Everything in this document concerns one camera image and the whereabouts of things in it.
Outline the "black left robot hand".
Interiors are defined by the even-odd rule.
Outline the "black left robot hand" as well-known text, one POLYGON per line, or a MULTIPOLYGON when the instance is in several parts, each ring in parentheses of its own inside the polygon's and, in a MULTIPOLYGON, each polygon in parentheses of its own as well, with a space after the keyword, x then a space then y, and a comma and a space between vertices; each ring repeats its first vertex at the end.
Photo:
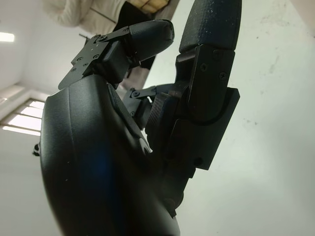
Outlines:
POLYGON ((116 90, 127 71, 169 47, 169 20, 92 37, 45 102, 40 157, 46 195, 66 236, 178 236, 176 208, 208 170, 240 98, 228 87, 239 0, 196 0, 172 84, 116 90))

